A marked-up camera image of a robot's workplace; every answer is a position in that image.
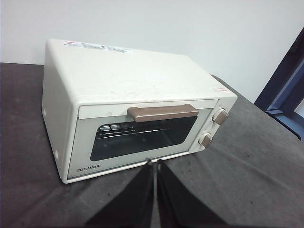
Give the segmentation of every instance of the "white toaster oven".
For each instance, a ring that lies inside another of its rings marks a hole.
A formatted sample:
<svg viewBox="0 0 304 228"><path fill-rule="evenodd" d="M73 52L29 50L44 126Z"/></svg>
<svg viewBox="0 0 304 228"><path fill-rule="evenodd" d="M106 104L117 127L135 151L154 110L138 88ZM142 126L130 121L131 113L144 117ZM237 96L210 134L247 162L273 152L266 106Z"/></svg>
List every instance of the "white toaster oven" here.
<svg viewBox="0 0 304 228"><path fill-rule="evenodd" d="M236 99L184 55L46 44L42 113L64 183L202 151Z"/></svg>

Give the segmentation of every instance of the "oven handle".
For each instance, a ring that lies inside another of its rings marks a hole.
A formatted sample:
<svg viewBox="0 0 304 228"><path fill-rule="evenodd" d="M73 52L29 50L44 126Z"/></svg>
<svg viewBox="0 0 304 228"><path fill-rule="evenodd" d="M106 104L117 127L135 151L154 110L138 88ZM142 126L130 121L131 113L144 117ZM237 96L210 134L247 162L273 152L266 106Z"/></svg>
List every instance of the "oven handle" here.
<svg viewBox="0 0 304 228"><path fill-rule="evenodd" d="M136 122L146 122L197 116L199 112L192 105L184 104L178 106L149 108L130 107L128 108L127 114Z"/></svg>

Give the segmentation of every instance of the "label sticker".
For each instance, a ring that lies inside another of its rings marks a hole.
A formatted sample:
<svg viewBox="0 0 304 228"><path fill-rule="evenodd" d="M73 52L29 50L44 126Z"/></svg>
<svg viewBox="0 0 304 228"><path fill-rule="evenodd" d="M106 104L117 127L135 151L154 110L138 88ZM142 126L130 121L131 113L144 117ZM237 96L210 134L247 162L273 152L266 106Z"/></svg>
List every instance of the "label sticker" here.
<svg viewBox="0 0 304 228"><path fill-rule="evenodd" d="M124 47L112 47L112 46L107 46L107 48L110 51L117 51L117 52L122 52L122 53L132 53L132 50Z"/></svg>
<svg viewBox="0 0 304 228"><path fill-rule="evenodd" d="M228 89L226 88L213 88L214 92L230 92Z"/></svg>
<svg viewBox="0 0 304 228"><path fill-rule="evenodd" d="M90 49L99 49L99 50L104 50L105 46L100 45L100 44L89 44L89 43L82 43L84 48L90 48Z"/></svg>
<svg viewBox="0 0 304 228"><path fill-rule="evenodd" d="M116 51L120 53L133 53L131 49L124 48L124 47L113 47L113 46L105 46L100 44L90 44L90 43L81 43L75 41L62 41L62 44L69 47L80 47L80 48L87 48L87 49L98 49L98 50L105 50L105 51Z"/></svg>
<svg viewBox="0 0 304 228"><path fill-rule="evenodd" d="M63 41L62 42L63 45L69 46L69 47L80 47L82 48L82 44L80 42L75 42L75 41Z"/></svg>

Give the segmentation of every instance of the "glass window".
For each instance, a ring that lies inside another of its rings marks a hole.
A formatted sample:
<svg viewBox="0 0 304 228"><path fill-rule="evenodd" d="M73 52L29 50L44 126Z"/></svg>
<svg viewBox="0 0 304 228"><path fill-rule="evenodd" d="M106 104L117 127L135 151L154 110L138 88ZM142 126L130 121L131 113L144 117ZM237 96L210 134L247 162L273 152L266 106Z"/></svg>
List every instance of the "glass window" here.
<svg viewBox="0 0 304 228"><path fill-rule="evenodd" d="M197 116L148 122L101 125L96 132L91 160L143 152L185 141Z"/></svg>

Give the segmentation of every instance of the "gray table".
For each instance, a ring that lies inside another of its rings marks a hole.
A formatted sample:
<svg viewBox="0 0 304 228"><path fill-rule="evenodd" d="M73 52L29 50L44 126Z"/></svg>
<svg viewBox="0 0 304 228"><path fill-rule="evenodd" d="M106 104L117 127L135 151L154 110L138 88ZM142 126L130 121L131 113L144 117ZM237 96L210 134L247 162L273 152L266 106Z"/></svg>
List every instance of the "gray table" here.
<svg viewBox="0 0 304 228"><path fill-rule="evenodd" d="M140 169L63 184L41 115L42 77L41 65L1 64L2 227L83 224ZM213 144L166 163L228 223L304 227L304 144L235 93Z"/></svg>

